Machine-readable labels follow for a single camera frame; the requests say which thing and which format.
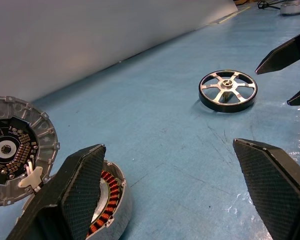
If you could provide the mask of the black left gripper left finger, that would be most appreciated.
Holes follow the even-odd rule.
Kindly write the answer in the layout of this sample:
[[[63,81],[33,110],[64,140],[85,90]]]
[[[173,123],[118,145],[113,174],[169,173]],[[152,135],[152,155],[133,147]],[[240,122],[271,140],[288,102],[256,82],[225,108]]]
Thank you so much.
[[[100,199],[106,147],[69,155],[27,204],[6,240],[85,240]]]

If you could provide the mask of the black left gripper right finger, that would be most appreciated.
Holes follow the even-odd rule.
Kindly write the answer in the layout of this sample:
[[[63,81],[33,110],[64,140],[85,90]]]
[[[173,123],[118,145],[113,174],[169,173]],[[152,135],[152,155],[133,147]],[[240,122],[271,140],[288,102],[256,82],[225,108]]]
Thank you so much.
[[[273,240],[300,240],[300,165],[283,149],[235,138],[233,148],[255,209]]]

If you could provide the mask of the silver stator housing copper windings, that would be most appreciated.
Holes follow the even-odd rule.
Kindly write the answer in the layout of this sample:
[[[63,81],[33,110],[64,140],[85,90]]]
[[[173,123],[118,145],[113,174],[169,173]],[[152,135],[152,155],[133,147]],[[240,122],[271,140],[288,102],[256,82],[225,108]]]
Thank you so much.
[[[132,215],[133,200],[122,170],[103,161],[100,197],[85,240],[119,240]]]

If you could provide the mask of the silver spoked rotor black rim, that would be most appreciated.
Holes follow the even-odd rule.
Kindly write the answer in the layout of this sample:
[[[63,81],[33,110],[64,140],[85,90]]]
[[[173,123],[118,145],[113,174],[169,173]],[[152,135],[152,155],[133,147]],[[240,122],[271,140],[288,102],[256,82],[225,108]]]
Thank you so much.
[[[252,89],[249,97],[244,97],[238,88]],[[214,98],[208,97],[204,91],[217,89]],[[237,70],[217,70],[205,75],[198,84],[198,97],[207,108],[221,113],[238,113],[255,103],[258,85],[249,75]]]

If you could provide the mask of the silver motor rotor disc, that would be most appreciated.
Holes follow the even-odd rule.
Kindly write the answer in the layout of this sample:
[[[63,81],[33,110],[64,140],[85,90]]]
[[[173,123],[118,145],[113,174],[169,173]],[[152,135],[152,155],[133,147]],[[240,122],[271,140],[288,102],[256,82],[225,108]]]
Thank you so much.
[[[36,192],[18,183],[27,176],[26,164],[43,167],[40,187],[60,149],[56,130],[46,112],[13,96],[0,96],[0,206],[12,205]]]

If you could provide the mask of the silver round machine part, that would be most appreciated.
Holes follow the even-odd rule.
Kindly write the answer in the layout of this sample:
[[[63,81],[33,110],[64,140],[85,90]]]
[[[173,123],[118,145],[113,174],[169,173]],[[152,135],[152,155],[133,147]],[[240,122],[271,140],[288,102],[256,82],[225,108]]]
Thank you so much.
[[[300,14],[300,0],[286,0],[280,5],[281,15]]]

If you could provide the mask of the yellow tape strip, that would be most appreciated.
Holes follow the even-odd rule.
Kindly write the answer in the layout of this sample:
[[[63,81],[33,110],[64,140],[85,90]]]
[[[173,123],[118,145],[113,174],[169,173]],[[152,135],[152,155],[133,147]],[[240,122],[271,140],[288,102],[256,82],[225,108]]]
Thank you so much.
[[[251,6],[241,7],[236,12],[231,13],[231,14],[229,14],[229,15],[221,18],[221,19],[218,19],[216,22],[214,22],[214,24],[216,24],[216,25],[222,24],[222,23],[226,22],[227,20],[229,20],[231,18],[234,18],[235,16],[239,15],[240,13],[242,13],[242,12],[244,12],[244,11],[250,9],[250,8],[251,8]]]

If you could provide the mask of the white foam backdrop sheet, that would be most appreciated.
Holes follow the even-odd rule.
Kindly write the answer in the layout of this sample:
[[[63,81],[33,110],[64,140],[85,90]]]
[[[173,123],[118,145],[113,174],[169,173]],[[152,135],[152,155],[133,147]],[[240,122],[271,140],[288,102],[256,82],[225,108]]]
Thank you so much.
[[[36,100],[236,11],[233,0],[0,0],[0,97]]]

